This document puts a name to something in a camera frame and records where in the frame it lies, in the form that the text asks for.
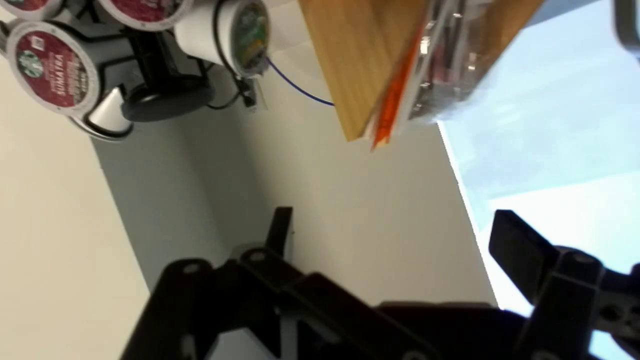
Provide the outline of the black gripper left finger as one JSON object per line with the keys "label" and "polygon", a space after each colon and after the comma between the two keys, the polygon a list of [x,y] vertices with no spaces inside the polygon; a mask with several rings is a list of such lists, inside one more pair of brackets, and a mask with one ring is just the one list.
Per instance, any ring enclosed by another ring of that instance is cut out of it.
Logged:
{"label": "black gripper left finger", "polygon": [[287,241],[291,235],[293,217],[295,217],[293,206],[278,206],[274,209],[268,235],[266,235],[266,248],[278,256],[287,256]]}

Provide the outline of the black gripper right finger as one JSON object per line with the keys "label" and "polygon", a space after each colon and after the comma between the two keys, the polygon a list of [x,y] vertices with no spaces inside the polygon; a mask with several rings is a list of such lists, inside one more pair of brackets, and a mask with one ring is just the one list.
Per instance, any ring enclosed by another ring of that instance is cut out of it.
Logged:
{"label": "black gripper right finger", "polygon": [[490,230],[490,256],[527,300],[539,300],[560,252],[514,209],[497,209]]}

